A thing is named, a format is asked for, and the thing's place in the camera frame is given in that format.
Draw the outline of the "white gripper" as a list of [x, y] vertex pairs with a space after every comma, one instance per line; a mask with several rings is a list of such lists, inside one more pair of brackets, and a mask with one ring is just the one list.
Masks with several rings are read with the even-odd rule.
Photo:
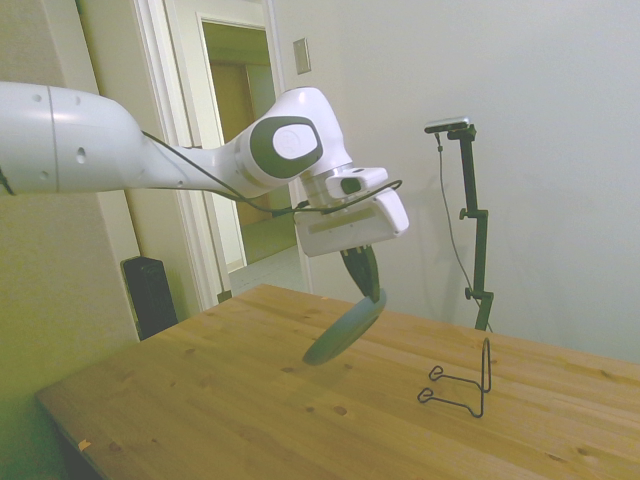
[[378, 266], [371, 244], [397, 238], [409, 227], [406, 210], [395, 191], [382, 191], [329, 214], [296, 213], [294, 222], [307, 256], [341, 251], [342, 261], [360, 292], [372, 301], [379, 300]]

